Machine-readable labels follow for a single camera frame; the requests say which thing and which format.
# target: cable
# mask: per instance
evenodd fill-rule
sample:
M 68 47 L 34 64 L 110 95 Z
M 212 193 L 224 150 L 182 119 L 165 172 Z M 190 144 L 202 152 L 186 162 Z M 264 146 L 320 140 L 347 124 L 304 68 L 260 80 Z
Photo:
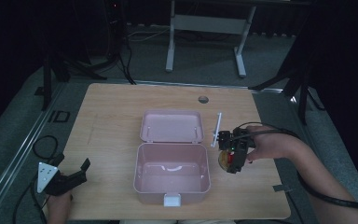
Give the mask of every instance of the cable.
M 121 58 L 121 54 L 118 54 L 118 58 L 120 59 L 121 65 L 123 66 L 123 73 L 125 78 L 130 82 L 131 85 L 136 85 L 136 82 L 132 79 L 131 77 L 131 73 L 130 73 L 130 62 L 131 62 L 131 57 L 132 57 L 132 49 L 130 47 L 130 41 L 129 41 L 129 36 L 128 36 L 128 30 L 127 30 L 127 17 L 126 14 L 124 13 L 124 1 L 120 0 L 120 8 L 121 8 L 121 19 L 123 20 L 123 33 L 125 36 L 125 45 L 127 46 L 127 50 L 130 51 L 130 57 L 129 60 L 127 61 L 127 67 L 124 65 L 123 59 Z
M 51 197 L 51 195 L 49 195 L 49 196 L 46 198 L 45 202 L 42 204 L 42 209 L 46 206 L 46 204 L 48 203 L 48 200 L 50 199 L 50 197 Z
M 45 156 L 41 156 L 38 152 L 37 152 L 37 148 L 36 148 L 36 145 L 42 140 L 42 139 L 46 139 L 46 138 L 50 138 L 54 141 L 54 148 L 51 152 L 51 154 L 48 156 L 48 157 L 45 157 Z M 32 150 L 33 150 L 33 153 L 36 155 L 37 158 L 40 158 L 42 160 L 47 160 L 48 163 L 53 160 L 55 158 L 55 154 L 57 153 L 57 149 L 58 149 L 58 140 L 56 137 L 52 136 L 52 135 L 45 135 L 43 137 L 40 137 L 38 138 L 36 141 L 34 141 L 33 143 L 33 146 L 32 146 Z M 45 214 L 43 213 L 43 206 L 45 206 L 45 204 L 43 206 L 40 206 L 39 202 L 37 201 L 36 197 L 35 197 L 35 193 L 34 193 L 34 183 L 35 181 L 37 180 L 37 175 L 38 175 L 38 172 L 36 172 L 36 174 L 34 175 L 34 177 L 31 179 L 31 182 L 28 184 L 27 188 L 22 192 L 20 198 L 17 200 L 16 202 L 16 205 L 14 207 L 14 211 L 13 211 L 13 215 L 12 215 L 12 223 L 13 224 L 16 224 L 17 223 L 17 212 L 19 210 L 19 207 L 20 207 L 20 204 L 25 196 L 25 194 L 27 193 L 27 191 L 29 190 L 30 193 L 31 193 L 31 197 L 33 199 L 33 202 L 34 202 L 34 206 L 36 206 L 38 212 L 39 212 L 39 215 L 40 215 L 40 218 L 42 220 L 43 223 L 47 223 L 47 220 L 46 220 L 46 217 L 45 217 Z
M 160 32 L 134 32 L 134 33 L 131 33 L 129 36 L 138 35 L 138 34 L 152 34 L 152 35 L 150 35 L 150 36 L 148 36 L 148 37 L 145 37 L 145 38 L 143 38 L 143 39 L 139 39 L 139 40 L 134 40 L 134 39 L 132 39 L 132 40 L 131 40 L 131 42 L 142 42 L 142 41 L 146 41 L 146 40 L 148 40 L 148 39 L 151 39 L 151 38 L 153 38 L 153 37 L 155 37 L 155 36 L 158 36 L 158 35 L 162 35 L 162 34 L 164 34 L 164 33 L 167 33 L 167 32 L 169 32 L 169 31 L 170 31 L 170 29 L 166 29 L 166 30 L 163 30 L 163 31 L 160 31 Z
M 242 134 L 242 135 L 239 135 L 239 136 L 228 138 L 228 140 L 223 144 L 223 146 L 226 146 L 228 143 L 230 143 L 233 140 L 237 140 L 237 139 L 241 139 L 241 138 L 248 138 L 248 137 L 252 137 L 252 136 L 255 136 L 255 135 L 258 135 L 258 134 L 263 134 L 263 133 L 284 133 L 284 134 L 292 135 L 290 131 L 285 130 L 285 129 L 265 130 L 265 131 L 247 133 L 247 134 Z
M 299 173 L 297 173 L 297 177 L 298 177 L 298 181 L 300 182 L 301 186 L 313 197 L 318 198 L 320 200 L 323 200 L 327 203 L 332 203 L 338 206 L 342 206 L 342 207 L 349 207 L 349 208 L 356 208 L 358 209 L 358 202 L 351 202 L 351 201 L 346 201 L 346 200 L 341 200 L 338 198 L 332 198 L 330 196 L 324 195 L 314 189 L 312 189 L 305 181 L 304 179 L 301 177 L 301 175 Z
M 258 121 L 245 122 L 245 123 L 243 123 L 242 125 L 238 126 L 237 128 L 240 128 L 240 127 L 242 127 L 243 125 L 249 125 L 249 124 L 261 124 L 261 125 L 263 125 L 263 126 L 268 126 L 268 127 L 270 127 L 270 128 L 279 129 L 278 127 L 273 126 L 273 125 L 271 125 L 271 124 L 264 123 L 264 122 L 258 122 Z

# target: robotic arm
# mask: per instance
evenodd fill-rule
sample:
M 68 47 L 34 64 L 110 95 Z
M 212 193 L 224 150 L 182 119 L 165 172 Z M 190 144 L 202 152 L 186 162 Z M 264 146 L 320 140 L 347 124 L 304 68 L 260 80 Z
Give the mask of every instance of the robotic arm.
M 90 167 L 89 159 L 86 159 L 83 162 L 83 165 L 80 167 L 80 171 L 72 175 L 62 175 L 57 166 L 63 159 L 63 154 L 60 154 L 50 164 L 39 162 L 37 178 L 38 193 L 44 191 L 46 194 L 59 196 L 87 181 L 86 171 Z

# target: black stand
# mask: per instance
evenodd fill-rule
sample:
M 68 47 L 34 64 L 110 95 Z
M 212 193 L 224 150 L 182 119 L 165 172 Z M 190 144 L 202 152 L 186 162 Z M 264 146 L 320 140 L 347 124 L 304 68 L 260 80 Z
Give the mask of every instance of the black stand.
M 305 112 L 309 95 L 310 74 L 313 66 L 324 54 L 324 36 L 333 15 L 334 10 L 325 1 L 314 1 L 310 14 L 283 61 L 277 76 L 257 86 L 249 87 L 249 90 L 262 91 L 276 82 L 289 78 L 283 89 L 283 94 L 293 97 L 300 89 L 298 116 L 304 125 L 307 124 Z
M 99 79 L 99 80 L 106 80 L 106 77 L 101 77 L 95 73 L 93 73 L 91 70 L 89 70 L 87 67 L 83 66 L 82 64 L 74 61 L 70 57 L 64 55 L 63 53 L 60 54 L 66 62 L 68 62 L 70 65 L 72 65 L 74 68 L 79 70 L 82 74 L 85 74 L 93 79 Z M 56 78 L 59 81 L 67 82 L 69 81 L 69 73 L 63 65 L 63 61 L 58 61 L 60 59 L 52 58 L 49 54 L 46 55 L 45 60 L 43 62 L 43 87 L 42 90 L 39 90 L 39 94 L 43 95 L 43 106 L 42 110 L 46 110 L 51 102 L 51 70 L 54 71 L 56 74 Z
M 264 83 L 261 83 L 257 86 L 249 87 L 249 90 L 253 91 L 262 91 L 266 87 L 277 83 L 285 78 L 289 78 L 286 86 L 283 89 L 283 94 L 286 97 L 293 97 L 298 89 L 300 89 L 300 99 L 299 99 L 299 108 L 298 108 L 298 116 L 301 122 L 306 125 L 307 122 L 305 120 L 305 111 L 307 107 L 307 95 L 308 95 L 308 87 L 310 84 L 310 71 L 312 69 L 312 65 L 310 63 L 304 63 L 299 66 L 299 68 L 294 68 L 286 73 L 278 73 L 278 75 L 270 80 L 267 80 Z

